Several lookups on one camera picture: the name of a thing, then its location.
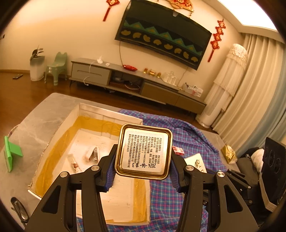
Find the cabinet drawer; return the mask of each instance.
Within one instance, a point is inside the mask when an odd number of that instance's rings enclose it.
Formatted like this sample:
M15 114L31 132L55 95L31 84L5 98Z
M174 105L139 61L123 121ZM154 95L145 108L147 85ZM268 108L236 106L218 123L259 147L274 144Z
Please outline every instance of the cabinet drawer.
M107 85L111 75L111 70L98 67L90 67L89 65L73 64L71 78L77 80L86 80L96 84Z
M158 85L144 82L141 95L170 105L175 105L179 95Z
M179 97L175 106L191 111L196 114L201 114L204 108L206 107L205 104L184 96Z

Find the blue plaid fabric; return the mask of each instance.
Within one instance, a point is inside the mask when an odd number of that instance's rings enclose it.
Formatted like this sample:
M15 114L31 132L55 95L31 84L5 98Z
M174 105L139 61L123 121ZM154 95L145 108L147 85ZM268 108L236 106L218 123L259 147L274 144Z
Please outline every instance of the blue plaid fabric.
M182 120L141 113L137 111L121 110L120 113L143 119L147 126L168 128L173 133L173 146L183 148L184 158L200 153L206 168L214 171L226 171L222 164L219 152L193 125ZM110 232L165 232L176 231L179 221L183 197L172 187L168 177L163 181L150 181L150 217L151 221L146 226L113 226L108 225ZM201 232L206 232L208 213L203 208ZM78 226L83 232L82 219L77 218Z

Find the red dish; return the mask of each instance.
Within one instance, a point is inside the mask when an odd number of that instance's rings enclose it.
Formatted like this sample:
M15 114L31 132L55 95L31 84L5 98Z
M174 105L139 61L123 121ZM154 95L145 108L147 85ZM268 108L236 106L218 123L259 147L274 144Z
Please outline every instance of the red dish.
M133 67L131 65L123 65L123 68L126 69L126 70L129 70L129 71L133 71L133 72L138 70L137 68L135 68L135 67Z

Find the green plastic child chair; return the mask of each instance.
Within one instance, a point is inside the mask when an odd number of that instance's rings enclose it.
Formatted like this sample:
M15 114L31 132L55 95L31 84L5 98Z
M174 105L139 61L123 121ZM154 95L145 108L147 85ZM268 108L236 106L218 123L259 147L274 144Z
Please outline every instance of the green plastic child chair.
M51 73L54 77L54 86L58 85L59 82L59 74L65 74L65 80L67 79L67 53L61 54L57 53L55 56L55 61L48 65L45 73L45 83L47 83L47 74Z

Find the television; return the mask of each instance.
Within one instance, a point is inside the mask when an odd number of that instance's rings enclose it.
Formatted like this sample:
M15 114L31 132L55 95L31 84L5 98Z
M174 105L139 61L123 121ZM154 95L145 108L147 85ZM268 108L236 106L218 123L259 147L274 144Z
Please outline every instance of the television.
M115 39L151 49L197 70L211 35L170 8L146 0L131 0Z

